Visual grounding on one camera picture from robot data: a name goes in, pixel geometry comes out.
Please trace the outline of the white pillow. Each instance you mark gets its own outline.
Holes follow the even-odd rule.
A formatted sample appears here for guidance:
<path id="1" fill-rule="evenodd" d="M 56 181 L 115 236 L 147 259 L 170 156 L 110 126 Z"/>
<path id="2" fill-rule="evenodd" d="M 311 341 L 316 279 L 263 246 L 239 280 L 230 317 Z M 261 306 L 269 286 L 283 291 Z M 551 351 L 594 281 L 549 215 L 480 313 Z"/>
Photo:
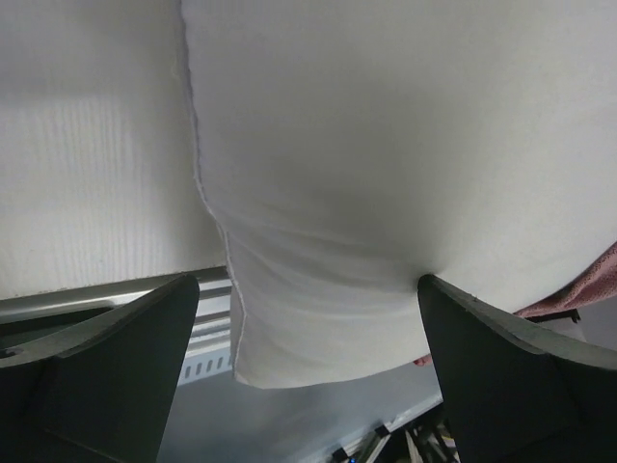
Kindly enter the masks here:
<path id="1" fill-rule="evenodd" d="M 239 382 L 406 365 L 421 276 L 515 313 L 615 243 L 614 2 L 181 9 Z"/>

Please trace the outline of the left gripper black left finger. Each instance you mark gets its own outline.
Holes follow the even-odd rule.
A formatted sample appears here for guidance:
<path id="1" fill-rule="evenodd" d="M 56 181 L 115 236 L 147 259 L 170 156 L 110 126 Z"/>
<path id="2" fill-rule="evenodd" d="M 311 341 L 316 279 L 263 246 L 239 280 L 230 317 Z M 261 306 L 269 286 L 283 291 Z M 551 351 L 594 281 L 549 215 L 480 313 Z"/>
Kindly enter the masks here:
<path id="1" fill-rule="evenodd" d="M 200 299 L 181 276 L 1 351 L 4 462 L 153 462 Z"/>

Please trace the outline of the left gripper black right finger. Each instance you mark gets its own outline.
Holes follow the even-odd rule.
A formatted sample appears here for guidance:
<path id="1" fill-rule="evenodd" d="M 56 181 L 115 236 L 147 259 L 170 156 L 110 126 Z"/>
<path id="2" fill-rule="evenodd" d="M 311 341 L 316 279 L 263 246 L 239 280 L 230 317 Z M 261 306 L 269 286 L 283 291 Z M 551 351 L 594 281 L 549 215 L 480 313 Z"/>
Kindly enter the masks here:
<path id="1" fill-rule="evenodd" d="M 433 275 L 421 319 L 464 462 L 613 462 L 616 353 L 504 312 Z"/>

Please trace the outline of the pink red patterned pillowcase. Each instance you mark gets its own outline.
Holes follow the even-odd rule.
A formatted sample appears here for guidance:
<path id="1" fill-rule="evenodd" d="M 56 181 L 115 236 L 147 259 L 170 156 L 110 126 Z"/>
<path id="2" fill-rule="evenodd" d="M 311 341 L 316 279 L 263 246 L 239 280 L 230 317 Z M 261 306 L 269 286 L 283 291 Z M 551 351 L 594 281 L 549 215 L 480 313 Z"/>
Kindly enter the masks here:
<path id="1" fill-rule="evenodd" d="M 463 289 L 529 321 L 574 318 L 579 309 L 616 295 L 616 246 L 609 246 L 584 268 L 565 257 L 527 262 Z"/>

